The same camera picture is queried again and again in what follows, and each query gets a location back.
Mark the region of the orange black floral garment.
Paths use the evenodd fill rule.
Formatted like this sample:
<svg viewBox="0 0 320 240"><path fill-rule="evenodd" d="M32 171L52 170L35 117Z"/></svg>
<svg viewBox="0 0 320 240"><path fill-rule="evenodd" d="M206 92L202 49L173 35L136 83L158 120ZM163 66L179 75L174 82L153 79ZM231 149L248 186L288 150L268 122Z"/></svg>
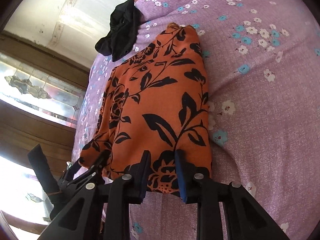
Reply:
<svg viewBox="0 0 320 240"><path fill-rule="evenodd" d="M197 172L211 173L208 99L196 30L169 24L145 49L112 70L80 165L89 168L105 157L103 176L116 179L148 153L148 191L178 196L176 152Z"/></svg>

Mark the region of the stained glass wooden door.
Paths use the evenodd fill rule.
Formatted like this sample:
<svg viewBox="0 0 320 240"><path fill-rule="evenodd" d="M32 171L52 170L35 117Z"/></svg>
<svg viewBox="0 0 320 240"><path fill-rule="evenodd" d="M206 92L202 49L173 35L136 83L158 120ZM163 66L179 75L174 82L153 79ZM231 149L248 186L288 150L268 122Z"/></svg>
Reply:
<svg viewBox="0 0 320 240"><path fill-rule="evenodd" d="M1 211L13 230L39 234L52 204L28 160L42 147L58 179L72 159L88 71L1 33Z"/></svg>

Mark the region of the purple floral bed sheet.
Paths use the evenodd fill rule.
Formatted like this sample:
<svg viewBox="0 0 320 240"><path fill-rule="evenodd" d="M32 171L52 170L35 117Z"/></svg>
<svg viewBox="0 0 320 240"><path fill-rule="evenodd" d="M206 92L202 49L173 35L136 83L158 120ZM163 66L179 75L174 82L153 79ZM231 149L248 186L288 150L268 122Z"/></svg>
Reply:
<svg viewBox="0 0 320 240"><path fill-rule="evenodd" d="M213 178L238 180L290 239L319 225L319 25L302 0L138 0L134 53L192 25L209 78Z"/></svg>

